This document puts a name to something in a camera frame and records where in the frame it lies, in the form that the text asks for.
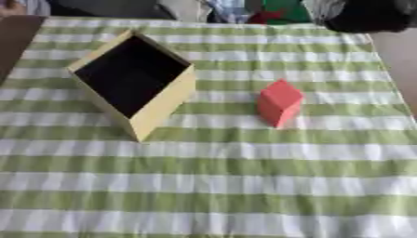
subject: green object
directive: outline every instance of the green object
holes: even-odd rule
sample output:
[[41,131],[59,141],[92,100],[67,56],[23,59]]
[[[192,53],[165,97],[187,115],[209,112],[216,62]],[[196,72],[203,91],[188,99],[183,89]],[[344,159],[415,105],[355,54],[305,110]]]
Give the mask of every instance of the green object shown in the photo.
[[299,0],[263,0],[265,11],[282,11],[282,18],[268,20],[270,25],[311,22],[307,9]]

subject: white stripe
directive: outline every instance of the white stripe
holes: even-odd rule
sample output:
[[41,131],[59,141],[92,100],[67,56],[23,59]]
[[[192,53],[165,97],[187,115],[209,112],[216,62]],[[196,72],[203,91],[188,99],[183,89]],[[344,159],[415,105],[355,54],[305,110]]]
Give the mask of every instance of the white stripe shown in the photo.
[[0,126],[114,126],[104,113],[0,112]]
[[[14,121],[19,117],[11,115],[8,118],[6,125],[8,125],[8,123],[15,125]],[[42,122],[42,120],[36,119],[33,119],[33,121]],[[253,115],[172,114],[164,123],[164,126],[185,128],[265,129],[269,125],[261,120],[260,117]],[[283,129],[300,130],[410,130],[414,128],[416,128],[416,125],[408,116],[365,117],[297,115],[294,119],[283,125]]]
[[215,81],[265,81],[273,82],[279,78],[285,78],[289,82],[354,82],[354,81],[385,81],[389,82],[386,72],[382,71],[216,71],[197,70],[197,78]]
[[[75,60],[83,58],[91,50],[26,50],[23,55],[23,60]],[[222,52],[192,52],[192,51],[177,51],[180,55],[188,60],[260,60],[262,62],[269,61],[285,61],[285,62],[364,62],[364,61],[379,61],[377,56],[369,52],[346,52],[346,53],[292,53],[292,52],[245,52],[245,51],[222,51]]]
[[0,173],[0,191],[173,192],[312,196],[417,193],[416,177],[318,178],[225,175]]
[[1,231],[109,232],[170,235],[288,237],[412,237],[416,217],[289,216],[281,214],[154,213],[122,211],[0,210]]
[[[349,36],[313,36],[313,35],[159,35],[146,34],[146,36],[160,43],[169,44],[291,44],[291,45],[308,45],[308,44],[329,44],[340,46],[345,44],[367,44],[369,39],[362,38],[363,41],[351,39]],[[108,42],[116,37],[114,33],[99,34],[38,34],[34,38],[34,43],[89,43],[94,41]]]
[[417,145],[0,139],[0,155],[383,161],[417,158]]
[[[273,82],[279,78],[285,78],[290,82],[354,82],[354,81],[385,81],[390,78],[382,71],[216,71],[197,70],[197,78],[214,81],[236,80],[236,81],[265,81]],[[70,78],[70,73],[65,69],[48,68],[16,68],[9,75],[9,79],[42,79],[42,78]]]
[[[398,104],[403,103],[395,92],[314,92],[303,93],[303,104]],[[258,96],[248,91],[196,91],[188,102],[256,103]],[[79,89],[0,89],[0,100],[86,100]]]
[[[73,28],[73,27],[82,27],[82,28],[97,28],[101,26],[107,27],[126,27],[126,28],[136,28],[136,27],[181,27],[181,28],[242,28],[241,24],[206,24],[206,23],[197,23],[197,22],[179,22],[179,21],[170,21],[170,20],[80,20],[80,19],[47,19],[42,25],[44,28]],[[245,25],[244,28],[253,28],[253,29],[265,29],[267,30],[270,26],[262,25]],[[286,26],[274,26],[278,30],[282,29],[322,29],[324,27],[316,26],[314,24],[293,24]]]
[[45,68],[15,68],[9,79],[42,79],[42,78],[68,78],[70,72],[65,69],[45,69]]
[[[104,113],[0,112],[0,126],[116,126]],[[265,129],[268,125],[253,115],[172,114],[162,125],[183,128]],[[285,129],[300,130],[411,130],[408,116],[296,116]]]

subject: foam cube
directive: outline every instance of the foam cube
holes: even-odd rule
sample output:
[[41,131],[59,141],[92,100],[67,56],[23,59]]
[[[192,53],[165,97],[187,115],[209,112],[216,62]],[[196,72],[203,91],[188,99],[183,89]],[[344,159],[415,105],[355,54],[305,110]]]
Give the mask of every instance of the foam cube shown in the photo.
[[302,100],[303,94],[281,79],[261,91],[258,112],[270,125],[280,127],[300,110]]

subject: red object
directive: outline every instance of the red object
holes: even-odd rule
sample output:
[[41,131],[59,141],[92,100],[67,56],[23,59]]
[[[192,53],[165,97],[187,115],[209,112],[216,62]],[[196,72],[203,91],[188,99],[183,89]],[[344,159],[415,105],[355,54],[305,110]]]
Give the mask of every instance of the red object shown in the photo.
[[272,126],[282,126],[300,110],[302,100],[300,90],[281,79],[261,91],[258,112]]
[[283,15],[283,11],[261,11],[249,18],[248,23],[266,24],[268,20],[279,19]]

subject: green stripe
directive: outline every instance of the green stripe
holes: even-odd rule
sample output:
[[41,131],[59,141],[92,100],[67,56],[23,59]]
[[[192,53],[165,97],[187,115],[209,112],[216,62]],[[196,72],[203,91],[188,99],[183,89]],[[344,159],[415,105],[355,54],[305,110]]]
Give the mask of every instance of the green stripe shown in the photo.
[[[99,33],[113,33],[121,34],[128,30],[128,27],[124,26],[101,26],[101,27],[44,27],[39,33],[41,34],[99,34]],[[277,35],[289,35],[289,36],[333,36],[340,37],[341,33],[329,31],[327,29],[294,29],[294,28],[204,28],[204,27],[159,27],[159,26],[139,26],[138,31],[144,34],[155,35],[218,35],[218,36],[277,36]]]
[[228,176],[297,176],[326,178],[378,178],[417,176],[417,160],[312,161],[290,159],[212,159],[177,157],[0,157],[2,172],[98,173],[98,174],[185,174]]
[[[209,43],[164,43],[168,48],[178,51],[195,51],[195,52],[217,52],[217,51],[246,51],[246,52],[290,52],[302,53],[346,53],[346,52],[373,52],[372,44],[355,44],[355,45],[326,45],[326,44],[209,44]],[[61,49],[61,50],[85,50],[96,49],[102,46],[104,42],[33,42],[30,49]]]
[[[92,103],[82,100],[8,100],[0,101],[2,112],[99,112]],[[176,114],[257,115],[254,103],[183,103]],[[301,115],[394,116],[410,115],[405,104],[306,104]]]
[[302,216],[416,216],[417,197],[147,192],[0,192],[1,209],[126,212],[276,213]]
[[[59,69],[69,66],[77,59],[21,59],[18,67],[20,68],[48,68]],[[285,61],[209,61],[193,60],[193,64],[198,70],[218,70],[218,71],[255,71],[255,70],[297,70],[297,71],[383,71],[383,66],[379,61],[364,62],[285,62]]]
[[[3,139],[129,140],[128,134],[117,126],[0,126],[0,135]],[[337,131],[159,127],[147,141],[413,145],[417,142],[417,134],[414,130]]]
[[213,234],[187,234],[187,235],[174,235],[174,234],[146,234],[141,233],[141,229],[137,230],[136,234],[132,233],[99,233],[99,232],[12,232],[12,231],[0,231],[0,235],[5,238],[300,238],[290,236],[270,236],[270,235],[213,235]]
[[[201,91],[249,91],[258,92],[272,82],[267,81],[236,81],[236,80],[204,80],[198,79],[197,90]],[[392,92],[396,89],[391,82],[381,81],[327,81],[327,82],[291,82],[302,92]],[[8,79],[2,88],[48,88],[75,89],[76,85],[70,78],[43,79]]]

